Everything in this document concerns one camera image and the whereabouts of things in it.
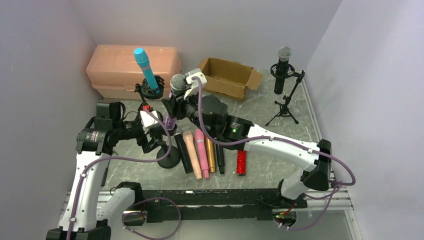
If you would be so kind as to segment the beige toy microphone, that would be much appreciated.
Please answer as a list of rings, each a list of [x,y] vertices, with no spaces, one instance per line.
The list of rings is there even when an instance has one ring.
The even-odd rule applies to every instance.
[[[197,180],[202,179],[203,178],[202,170],[201,170],[201,167],[200,167],[200,163],[199,163],[199,160],[198,160],[198,156],[197,156],[197,152],[196,152],[196,148],[195,148],[195,144],[194,144],[194,137],[189,130],[184,131],[182,133],[182,137],[183,137],[184,143],[185,143],[186,148],[187,148],[187,152],[188,152],[188,155],[189,155],[189,158],[190,158],[190,162],[191,162],[191,165],[192,165],[192,168],[193,168],[195,178]]]

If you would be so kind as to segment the clip mount desk stand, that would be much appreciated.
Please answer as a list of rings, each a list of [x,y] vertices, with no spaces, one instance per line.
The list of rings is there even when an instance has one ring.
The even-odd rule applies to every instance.
[[[157,163],[164,169],[174,168],[180,162],[180,152],[176,146],[173,146],[171,137],[166,137],[166,140],[164,140],[163,136],[166,134],[163,129],[158,132],[160,133],[158,137],[160,149],[156,153],[156,158],[161,158],[161,160]]]

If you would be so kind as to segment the black microphone grey grille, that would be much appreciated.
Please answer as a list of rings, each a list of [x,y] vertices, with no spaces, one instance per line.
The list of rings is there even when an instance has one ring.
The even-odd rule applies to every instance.
[[[192,173],[194,170],[193,170],[193,167],[192,167],[192,164],[191,164],[191,160],[190,160],[190,156],[189,156],[189,153],[188,153],[187,146],[186,146],[186,144],[183,140],[182,133],[179,132],[179,131],[176,132],[175,135],[174,135],[174,139],[175,139],[175,142],[176,142],[179,154],[180,154],[180,158],[181,158],[182,165],[183,165],[185,173],[186,174]]]

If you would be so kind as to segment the pink toy microphone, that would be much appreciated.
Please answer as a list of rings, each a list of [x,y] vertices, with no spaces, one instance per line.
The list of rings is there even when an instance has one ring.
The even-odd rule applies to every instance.
[[[198,160],[199,160],[202,176],[205,179],[208,179],[210,177],[210,172],[209,172],[208,157],[206,153],[204,133],[197,128],[194,131],[194,138],[195,138],[195,142],[197,146]]]

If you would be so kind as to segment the slim black microphone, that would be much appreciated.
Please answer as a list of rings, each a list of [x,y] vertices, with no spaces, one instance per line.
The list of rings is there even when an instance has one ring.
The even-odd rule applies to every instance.
[[[221,145],[215,146],[216,150],[216,160],[218,165],[218,170],[221,175],[225,173],[225,155],[224,148]]]

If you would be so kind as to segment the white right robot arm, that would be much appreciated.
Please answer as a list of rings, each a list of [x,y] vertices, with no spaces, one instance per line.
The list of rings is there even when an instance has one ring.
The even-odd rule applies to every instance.
[[[331,143],[302,142],[269,131],[249,120],[228,114],[228,106],[214,95],[199,93],[161,101],[171,118],[189,119],[214,144],[228,150],[254,152],[280,158],[298,170],[278,187],[280,195],[295,200],[308,190],[330,188]]]

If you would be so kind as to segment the purple glitter microphone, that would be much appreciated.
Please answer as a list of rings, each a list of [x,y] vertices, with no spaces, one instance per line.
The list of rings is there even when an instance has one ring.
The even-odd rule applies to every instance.
[[[166,102],[166,117],[165,117],[165,126],[168,131],[172,131],[175,128],[177,119],[176,119],[176,98],[181,95],[187,89],[185,82],[185,75],[178,73],[175,74],[170,80],[170,93],[169,100]]]

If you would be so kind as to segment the shock mount desk stand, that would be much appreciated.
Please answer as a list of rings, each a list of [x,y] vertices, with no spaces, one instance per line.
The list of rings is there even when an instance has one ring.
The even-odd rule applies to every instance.
[[[151,88],[146,79],[142,81],[142,84],[137,83],[135,85],[134,92],[139,93],[142,100],[142,103],[138,107],[138,111],[144,111],[147,109],[151,112],[153,108],[147,103],[146,99],[159,100],[164,95],[165,80],[159,75],[155,75],[154,78],[158,84],[157,88]]]

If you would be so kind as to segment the gold microphone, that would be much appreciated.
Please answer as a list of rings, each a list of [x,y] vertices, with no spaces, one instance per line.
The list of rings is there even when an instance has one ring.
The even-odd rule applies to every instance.
[[[208,161],[208,167],[210,173],[217,172],[216,158],[215,158],[215,146],[214,143],[207,137],[205,137],[206,155]]]

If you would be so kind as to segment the blue toy microphone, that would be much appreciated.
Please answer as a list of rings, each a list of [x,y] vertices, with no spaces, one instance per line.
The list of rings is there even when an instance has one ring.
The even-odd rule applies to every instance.
[[[150,66],[150,60],[147,55],[147,52],[139,47],[133,51],[135,62],[140,67],[142,73],[144,74],[144,78],[148,84],[149,89],[152,90],[154,94],[159,92],[159,86],[156,81],[155,75]]]

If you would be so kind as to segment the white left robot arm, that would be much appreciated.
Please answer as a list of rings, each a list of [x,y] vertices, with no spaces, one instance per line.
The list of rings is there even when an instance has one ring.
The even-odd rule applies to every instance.
[[[144,200],[140,183],[122,182],[115,193],[100,209],[98,198],[104,173],[119,141],[136,140],[148,153],[160,144],[148,140],[147,134],[168,135],[163,116],[146,102],[137,111],[134,120],[125,120],[125,105],[120,102],[100,101],[96,115],[77,135],[76,170],[69,201],[57,228],[46,234],[48,240],[109,240],[111,225],[133,204]]]

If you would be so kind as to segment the red glitter microphone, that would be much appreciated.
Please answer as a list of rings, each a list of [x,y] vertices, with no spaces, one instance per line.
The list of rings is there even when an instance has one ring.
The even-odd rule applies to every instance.
[[[236,175],[241,177],[246,175],[247,152],[245,150],[237,151]]]

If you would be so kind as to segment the brown cardboard box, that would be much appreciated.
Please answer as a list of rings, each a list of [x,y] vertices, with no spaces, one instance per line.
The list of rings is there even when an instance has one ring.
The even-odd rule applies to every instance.
[[[248,90],[258,90],[263,76],[253,67],[220,58],[207,57],[198,68],[205,75],[207,83],[203,89],[238,102],[243,102]]]

